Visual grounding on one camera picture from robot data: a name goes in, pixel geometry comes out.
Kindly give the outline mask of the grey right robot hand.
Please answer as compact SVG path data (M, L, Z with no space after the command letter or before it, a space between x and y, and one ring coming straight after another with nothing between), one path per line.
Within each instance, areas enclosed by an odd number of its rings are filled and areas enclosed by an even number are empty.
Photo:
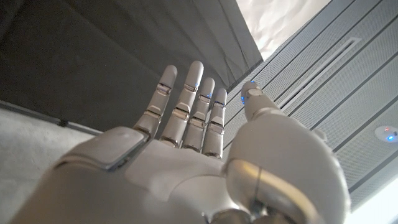
M321 131L287 116L255 82L223 155L227 92L191 64L160 138L177 68L132 127L85 141L42 176L13 223L344 223L343 170Z

